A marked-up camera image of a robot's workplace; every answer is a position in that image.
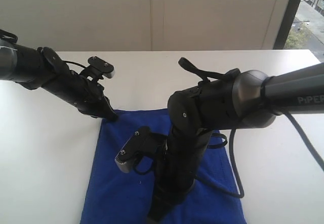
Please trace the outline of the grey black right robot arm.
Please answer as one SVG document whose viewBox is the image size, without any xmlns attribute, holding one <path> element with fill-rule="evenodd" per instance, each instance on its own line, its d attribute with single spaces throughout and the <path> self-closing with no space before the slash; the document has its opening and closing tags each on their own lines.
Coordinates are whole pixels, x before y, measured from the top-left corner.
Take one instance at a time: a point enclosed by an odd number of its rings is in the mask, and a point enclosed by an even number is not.
<svg viewBox="0 0 324 224">
<path fill-rule="evenodd" d="M 323 112 L 323 64 L 272 77 L 258 70 L 233 69 L 223 75 L 193 65 L 189 70 L 201 82 L 175 92 L 168 100 L 171 128 L 157 155 L 150 220 L 161 221 L 191 191 L 215 130 L 230 130 L 232 151 L 236 130 L 265 128 L 276 116 L 285 115 L 323 166 L 323 159 L 294 119 L 295 114 Z"/>
</svg>

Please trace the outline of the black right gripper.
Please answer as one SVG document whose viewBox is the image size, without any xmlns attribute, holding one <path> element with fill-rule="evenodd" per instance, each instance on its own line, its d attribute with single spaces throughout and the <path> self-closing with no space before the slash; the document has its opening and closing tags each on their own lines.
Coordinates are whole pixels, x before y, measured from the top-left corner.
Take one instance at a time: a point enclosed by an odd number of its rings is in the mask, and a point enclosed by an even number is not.
<svg viewBox="0 0 324 224">
<path fill-rule="evenodd" d="M 211 130 L 202 130 L 188 136 L 171 128 L 155 169 L 152 204 L 147 214 L 149 223 L 159 223 L 185 200 L 194 187 L 194 178 L 211 135 Z"/>
</svg>

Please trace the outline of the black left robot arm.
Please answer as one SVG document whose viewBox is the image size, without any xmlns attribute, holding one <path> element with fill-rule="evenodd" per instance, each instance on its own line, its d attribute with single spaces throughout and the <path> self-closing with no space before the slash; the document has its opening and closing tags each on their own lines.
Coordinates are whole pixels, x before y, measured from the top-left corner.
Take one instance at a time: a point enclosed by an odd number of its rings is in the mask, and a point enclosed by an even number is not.
<svg viewBox="0 0 324 224">
<path fill-rule="evenodd" d="M 93 118 L 116 121 L 118 116 L 98 82 L 112 78 L 112 64 L 97 56 L 80 73 L 72 70 L 51 48 L 32 49 L 1 41 L 1 80 L 15 82 L 28 90 L 43 88 Z"/>
</svg>

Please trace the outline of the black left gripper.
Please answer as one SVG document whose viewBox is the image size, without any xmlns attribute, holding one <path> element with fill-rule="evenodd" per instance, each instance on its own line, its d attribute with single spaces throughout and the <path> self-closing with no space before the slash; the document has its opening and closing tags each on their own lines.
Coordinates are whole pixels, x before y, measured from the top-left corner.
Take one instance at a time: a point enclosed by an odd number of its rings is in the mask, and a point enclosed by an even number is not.
<svg viewBox="0 0 324 224">
<path fill-rule="evenodd" d="M 118 115 L 104 95 L 104 87 L 98 83 L 104 77 L 111 78 L 110 66 L 103 70 L 88 66 L 81 73 L 70 69 L 61 72 L 51 69 L 43 74 L 42 88 L 74 106 L 84 115 L 115 122 Z"/>
</svg>

